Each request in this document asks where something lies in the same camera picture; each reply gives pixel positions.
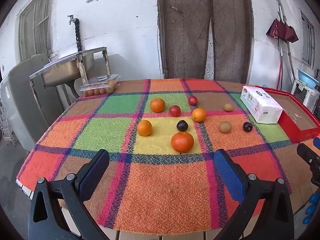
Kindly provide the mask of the blue gloved hand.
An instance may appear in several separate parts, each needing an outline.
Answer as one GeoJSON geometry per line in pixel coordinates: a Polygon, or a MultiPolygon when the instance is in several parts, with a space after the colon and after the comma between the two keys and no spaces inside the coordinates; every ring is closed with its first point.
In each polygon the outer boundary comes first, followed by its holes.
{"type": "Polygon", "coordinates": [[[309,224],[316,213],[317,207],[319,205],[319,191],[312,194],[309,198],[309,206],[305,211],[306,217],[303,219],[303,224],[309,224]]]}

